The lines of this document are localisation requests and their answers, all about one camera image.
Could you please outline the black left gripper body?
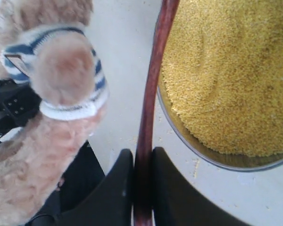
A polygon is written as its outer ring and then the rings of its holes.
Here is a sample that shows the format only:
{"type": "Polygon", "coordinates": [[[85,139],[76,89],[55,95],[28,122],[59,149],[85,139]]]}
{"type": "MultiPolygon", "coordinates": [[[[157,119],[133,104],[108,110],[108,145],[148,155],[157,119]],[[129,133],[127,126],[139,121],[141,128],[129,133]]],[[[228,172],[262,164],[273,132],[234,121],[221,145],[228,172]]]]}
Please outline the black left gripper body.
{"type": "Polygon", "coordinates": [[[38,113],[40,102],[28,83],[0,80],[0,138],[14,128],[24,127],[38,113]]]}

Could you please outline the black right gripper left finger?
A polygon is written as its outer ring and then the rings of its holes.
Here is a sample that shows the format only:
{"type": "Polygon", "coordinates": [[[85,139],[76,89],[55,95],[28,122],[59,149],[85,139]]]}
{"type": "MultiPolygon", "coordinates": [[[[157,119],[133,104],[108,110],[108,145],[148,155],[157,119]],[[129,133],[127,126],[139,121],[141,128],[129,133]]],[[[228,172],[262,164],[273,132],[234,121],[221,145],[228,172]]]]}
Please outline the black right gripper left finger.
{"type": "Polygon", "coordinates": [[[76,208],[59,215],[35,217],[32,226],[130,226],[133,155],[123,149],[95,190],[76,208]]]}

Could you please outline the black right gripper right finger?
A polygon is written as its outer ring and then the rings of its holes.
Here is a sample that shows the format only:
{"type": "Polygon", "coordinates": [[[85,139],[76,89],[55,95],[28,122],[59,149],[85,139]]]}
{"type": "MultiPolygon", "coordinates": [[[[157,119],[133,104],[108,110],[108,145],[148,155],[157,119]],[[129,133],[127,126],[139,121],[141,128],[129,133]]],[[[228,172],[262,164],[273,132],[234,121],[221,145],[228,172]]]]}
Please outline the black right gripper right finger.
{"type": "Polygon", "coordinates": [[[152,201],[158,226],[244,226],[198,192],[162,147],[152,152],[152,201]]]}

